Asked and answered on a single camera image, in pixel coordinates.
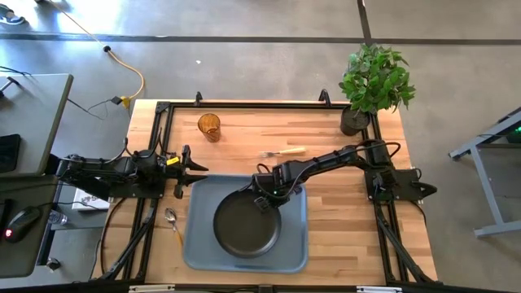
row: black plant pot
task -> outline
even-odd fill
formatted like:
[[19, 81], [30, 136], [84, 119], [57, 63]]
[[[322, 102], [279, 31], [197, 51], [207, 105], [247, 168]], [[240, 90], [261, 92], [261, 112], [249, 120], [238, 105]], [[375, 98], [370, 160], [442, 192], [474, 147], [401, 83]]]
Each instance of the black plant pot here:
[[342, 117], [340, 118], [340, 130], [348, 136], [353, 136], [363, 130], [369, 125], [369, 115], [357, 110], [351, 110], [350, 106], [342, 110]]

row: concrete floor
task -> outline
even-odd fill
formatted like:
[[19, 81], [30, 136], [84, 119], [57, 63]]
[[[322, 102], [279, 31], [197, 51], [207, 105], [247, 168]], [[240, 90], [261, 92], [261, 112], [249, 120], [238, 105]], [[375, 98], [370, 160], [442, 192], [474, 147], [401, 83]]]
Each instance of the concrete floor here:
[[[2, 0], [28, 18], [0, 33], [80, 33], [49, 4]], [[355, 0], [155, 0], [143, 2], [67, 0], [58, 4], [93, 33], [123, 35], [361, 37]], [[505, 0], [366, 0], [373, 37], [521, 38], [521, 2]], [[247, 43], [111, 43], [125, 62], [147, 79], [140, 98], [314, 100], [327, 88], [343, 99], [337, 82], [348, 54], [358, 45]], [[425, 182], [438, 186], [424, 205], [439, 279], [459, 286], [519, 291], [521, 233], [476, 239], [473, 229], [493, 223], [471, 160], [446, 155], [498, 118], [519, 107], [519, 46], [395, 46], [403, 52], [418, 89], [409, 111], [401, 110], [411, 159]], [[32, 73], [71, 73], [69, 98], [86, 107], [133, 93], [138, 79], [112, 62], [94, 42], [0, 40], [0, 64]], [[108, 157], [120, 150], [129, 118], [108, 104], [100, 121], [66, 106], [53, 152]], [[102, 107], [96, 110], [103, 115]], [[91, 133], [80, 135], [80, 130]], [[507, 203], [519, 219], [518, 199]], [[99, 231], [57, 233], [51, 256], [64, 262], [55, 273], [38, 268], [26, 279], [47, 284], [89, 277]]]

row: butcher block tabletop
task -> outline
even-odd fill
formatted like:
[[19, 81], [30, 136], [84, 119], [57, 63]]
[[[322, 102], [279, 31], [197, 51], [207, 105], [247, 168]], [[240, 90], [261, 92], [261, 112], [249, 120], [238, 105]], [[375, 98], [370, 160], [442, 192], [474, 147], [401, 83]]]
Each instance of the butcher block tabletop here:
[[[136, 101], [128, 132], [130, 151], [148, 148], [157, 102], [158, 100]], [[221, 120], [219, 142], [208, 142], [197, 128], [198, 119], [205, 113], [213, 113]], [[340, 114], [341, 110], [331, 109], [177, 108], [173, 114], [168, 151], [181, 154], [182, 146], [188, 144], [193, 161], [209, 168], [206, 173], [251, 175], [256, 172], [258, 163], [272, 167], [286, 160], [308, 160], [346, 145], [359, 143], [362, 140], [360, 133], [348, 137], [340, 132]], [[165, 116], [163, 115], [161, 121], [162, 130], [166, 123]], [[401, 144], [400, 151], [392, 158], [396, 168], [409, 168], [409, 152], [399, 112], [380, 111], [379, 125], [383, 140]], [[307, 150], [304, 154], [271, 158], [262, 158], [259, 155], [260, 151], [280, 151], [302, 146]], [[172, 226], [163, 217], [166, 208], [175, 209], [177, 227], [184, 234], [190, 187], [184, 188], [183, 199], [176, 199], [173, 196], [175, 184], [176, 180], [167, 181], [164, 197], [160, 200], [146, 283], [310, 286], [385, 284], [374, 208], [366, 198], [363, 172], [357, 168], [339, 168], [311, 177], [305, 183], [309, 261], [300, 273], [294, 274], [228, 273], [189, 268], [182, 259], [182, 248]], [[122, 203], [107, 227], [103, 249], [105, 269], [116, 260], [129, 241], [136, 203], [136, 199], [127, 199]], [[405, 248], [423, 272], [436, 279], [422, 213], [409, 202], [396, 202], [396, 212]], [[142, 243], [143, 241], [139, 243], [134, 256], [132, 277], [135, 276], [141, 260]], [[393, 273], [398, 278], [396, 253], [390, 243], [388, 246]], [[93, 278], [99, 275], [101, 271], [98, 261]]]

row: blue plastic tray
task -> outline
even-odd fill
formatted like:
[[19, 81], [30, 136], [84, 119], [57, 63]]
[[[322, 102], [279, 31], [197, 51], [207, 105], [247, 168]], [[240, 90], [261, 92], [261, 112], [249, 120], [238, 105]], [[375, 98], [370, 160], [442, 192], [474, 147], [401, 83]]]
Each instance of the blue plastic tray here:
[[251, 176], [210, 175], [193, 184], [185, 231], [183, 258], [192, 269], [258, 273], [298, 273], [308, 262], [306, 191], [292, 195], [280, 207], [281, 234], [264, 255], [244, 259], [232, 256], [217, 242], [213, 215], [231, 192], [249, 184]]

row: gray metal stand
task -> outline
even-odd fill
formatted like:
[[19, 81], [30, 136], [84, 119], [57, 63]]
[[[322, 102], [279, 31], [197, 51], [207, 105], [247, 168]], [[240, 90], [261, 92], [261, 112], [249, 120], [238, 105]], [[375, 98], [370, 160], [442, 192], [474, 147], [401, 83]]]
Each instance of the gray metal stand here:
[[505, 197], [515, 197], [516, 194], [519, 194], [516, 174], [518, 176], [521, 173], [519, 167], [521, 166], [521, 145], [490, 144], [519, 126], [521, 126], [521, 108], [498, 121], [484, 134], [449, 153], [453, 160], [459, 160], [466, 154], [472, 155], [488, 205], [496, 222], [495, 225], [475, 230], [476, 237], [521, 230], [521, 221], [504, 222], [494, 193], [496, 191], [496, 194], [501, 193]]

